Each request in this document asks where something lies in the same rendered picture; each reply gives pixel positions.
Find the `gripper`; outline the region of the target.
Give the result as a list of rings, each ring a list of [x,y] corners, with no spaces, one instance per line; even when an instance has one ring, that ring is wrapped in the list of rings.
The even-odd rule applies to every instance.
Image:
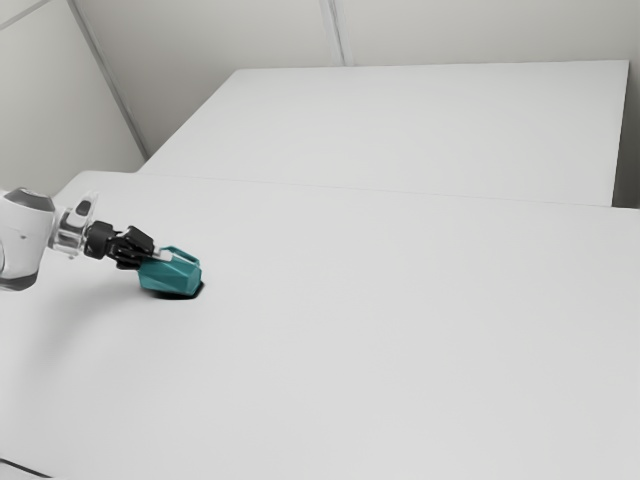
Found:
[[[154,240],[136,227],[117,231],[109,223],[93,222],[86,230],[84,254],[101,260],[105,256],[116,262],[120,270],[139,270],[147,259],[171,260],[167,250],[155,247]]]

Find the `teal faceted mug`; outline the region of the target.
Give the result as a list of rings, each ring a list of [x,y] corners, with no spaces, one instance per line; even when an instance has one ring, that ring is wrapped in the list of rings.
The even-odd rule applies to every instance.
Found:
[[[200,260],[175,246],[157,249],[138,269],[143,289],[188,298],[198,294],[201,276]]]

